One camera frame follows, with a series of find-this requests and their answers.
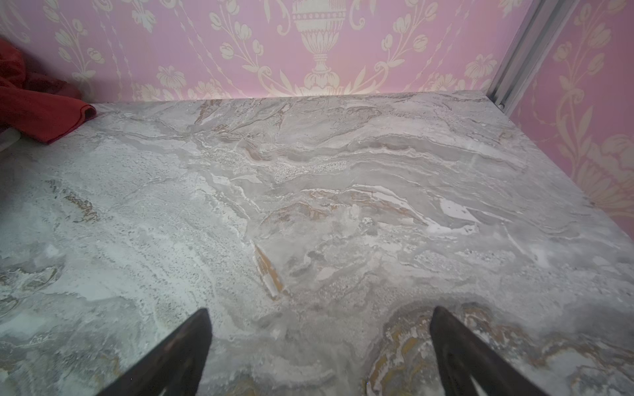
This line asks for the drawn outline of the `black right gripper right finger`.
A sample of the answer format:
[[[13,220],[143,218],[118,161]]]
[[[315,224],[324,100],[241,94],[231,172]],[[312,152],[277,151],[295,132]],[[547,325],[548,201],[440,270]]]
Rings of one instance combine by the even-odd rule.
[[[545,392],[442,306],[434,308],[429,331],[439,377],[447,395],[543,395]]]

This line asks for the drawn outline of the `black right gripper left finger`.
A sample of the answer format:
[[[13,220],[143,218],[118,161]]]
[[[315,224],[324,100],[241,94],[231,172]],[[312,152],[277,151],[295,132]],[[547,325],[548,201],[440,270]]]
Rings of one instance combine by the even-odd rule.
[[[199,309],[98,395],[195,395],[212,337],[209,312]]]

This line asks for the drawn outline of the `bright red cloth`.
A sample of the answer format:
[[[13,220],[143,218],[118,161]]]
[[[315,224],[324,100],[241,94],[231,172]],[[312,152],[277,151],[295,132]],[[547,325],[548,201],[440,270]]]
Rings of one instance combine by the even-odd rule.
[[[97,110],[84,102],[74,85],[31,71],[21,51],[1,41],[1,129],[8,127],[44,145],[94,119]]]

